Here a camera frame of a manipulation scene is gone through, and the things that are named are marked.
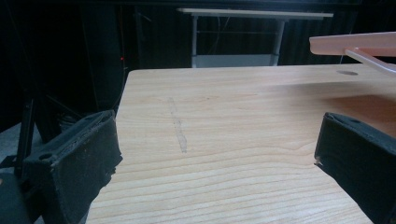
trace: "light wood tabletop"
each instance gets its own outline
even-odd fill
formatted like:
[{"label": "light wood tabletop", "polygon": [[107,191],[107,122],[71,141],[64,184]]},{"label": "light wood tabletop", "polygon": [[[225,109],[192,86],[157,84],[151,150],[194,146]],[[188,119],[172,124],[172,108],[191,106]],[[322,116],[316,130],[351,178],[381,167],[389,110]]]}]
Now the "light wood tabletop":
[{"label": "light wood tabletop", "polygon": [[325,112],[396,136],[396,77],[363,64],[133,71],[123,161],[88,223],[370,223],[314,165]]}]

